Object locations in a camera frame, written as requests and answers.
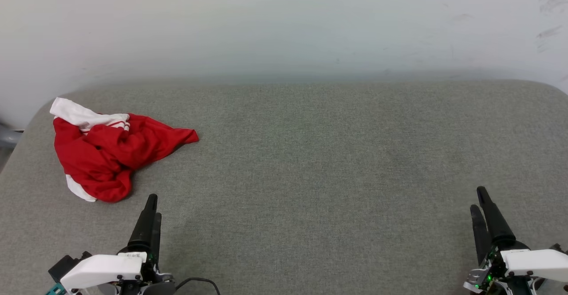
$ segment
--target scuff mark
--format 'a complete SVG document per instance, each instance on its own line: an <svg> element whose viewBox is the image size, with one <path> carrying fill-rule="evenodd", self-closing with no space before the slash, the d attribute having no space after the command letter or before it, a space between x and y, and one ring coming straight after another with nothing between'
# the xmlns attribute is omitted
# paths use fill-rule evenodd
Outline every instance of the scuff mark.
<svg viewBox="0 0 568 295"><path fill-rule="evenodd" d="M550 28L548 30L545 30L543 32L540 32L538 34L538 36L536 36L538 39L546 39L550 36L556 36L560 34L560 28L562 28L562 26L557 26L554 28Z"/></svg>
<svg viewBox="0 0 568 295"><path fill-rule="evenodd" d="M536 43L536 50L539 54L548 50L548 40L551 37L559 35L561 28L562 28L562 26L550 28L548 30L544 30L543 32L540 32L536 36L536 42L535 42Z"/></svg>
<svg viewBox="0 0 568 295"><path fill-rule="evenodd" d="M451 18L451 21L452 22L461 22L461 21L469 20L469 19L473 19L473 18L474 17L471 14L464 13L464 14L460 14L460 15L457 15L457 16L453 16Z"/></svg>
<svg viewBox="0 0 568 295"><path fill-rule="evenodd" d="M568 0L539 0L540 12L543 14L563 13Z"/></svg>

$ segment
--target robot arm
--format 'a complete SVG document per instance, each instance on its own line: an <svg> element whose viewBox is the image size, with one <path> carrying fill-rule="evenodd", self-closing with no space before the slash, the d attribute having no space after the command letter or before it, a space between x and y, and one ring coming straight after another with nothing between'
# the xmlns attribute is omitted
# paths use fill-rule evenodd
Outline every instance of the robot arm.
<svg viewBox="0 0 568 295"><path fill-rule="evenodd" d="M520 243L483 186L477 188L481 210L470 208L479 268L472 269L463 287L477 294L536 295L540 281L568 283L568 255L557 244L531 251Z"/></svg>
<svg viewBox="0 0 568 295"><path fill-rule="evenodd" d="M134 231L126 247L116 255L91 255L84 252L80 259L65 255L49 269L57 285L48 295L80 295L81 289L98 286L105 295L172 295L188 280L178 286L173 275L161 273L158 268L162 215L156 212L158 196L151 194L140 212Z"/></svg>

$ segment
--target black cable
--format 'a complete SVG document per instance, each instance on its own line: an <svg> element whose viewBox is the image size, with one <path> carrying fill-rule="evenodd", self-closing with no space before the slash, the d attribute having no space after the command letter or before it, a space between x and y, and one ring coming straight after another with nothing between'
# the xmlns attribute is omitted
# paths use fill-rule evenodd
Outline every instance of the black cable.
<svg viewBox="0 0 568 295"><path fill-rule="evenodd" d="M217 287L217 285L215 285L215 282L211 281L210 279L202 279L201 277L190 277L188 279L184 279L181 283L179 283L179 285L176 286L176 291L178 289L180 289L183 285L185 285L189 281L200 281L200 282L211 283L213 285L213 287L215 287L215 291L217 292L217 295L221 295L221 293L219 293L219 288Z"/></svg>

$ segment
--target gray fabric surface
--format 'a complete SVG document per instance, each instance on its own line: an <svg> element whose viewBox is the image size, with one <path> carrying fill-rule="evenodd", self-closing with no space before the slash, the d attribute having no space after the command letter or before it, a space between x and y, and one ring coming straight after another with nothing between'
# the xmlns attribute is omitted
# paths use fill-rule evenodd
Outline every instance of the gray fabric surface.
<svg viewBox="0 0 568 295"><path fill-rule="evenodd" d="M553 87L106 87L67 97L201 140L136 172L126 200L84 202L66 188L43 107L0 174L4 294L44 294L65 254L121 249L154 192L162 270L213 279L223 295L466 294L478 185L521 241L568 247L568 98ZM191 282L179 294L213 292Z"/></svg>

